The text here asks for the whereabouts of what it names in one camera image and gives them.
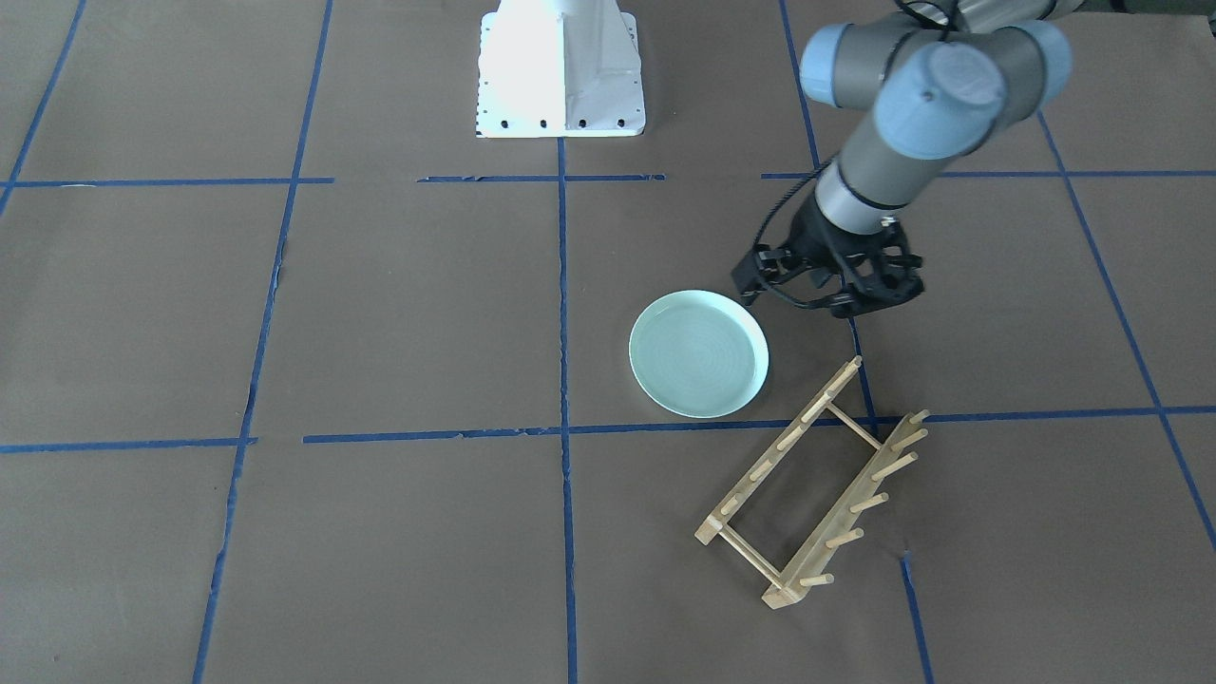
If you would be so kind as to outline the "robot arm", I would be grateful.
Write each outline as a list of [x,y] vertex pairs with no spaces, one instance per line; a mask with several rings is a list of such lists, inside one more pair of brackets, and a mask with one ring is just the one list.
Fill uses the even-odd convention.
[[807,99],[863,113],[841,148],[796,183],[788,236],[756,235],[732,270],[743,305],[769,292],[858,316],[923,295],[923,260],[900,212],[955,161],[1034,117],[1073,74],[1059,18],[1079,1],[910,1],[868,26],[817,30],[803,51]]

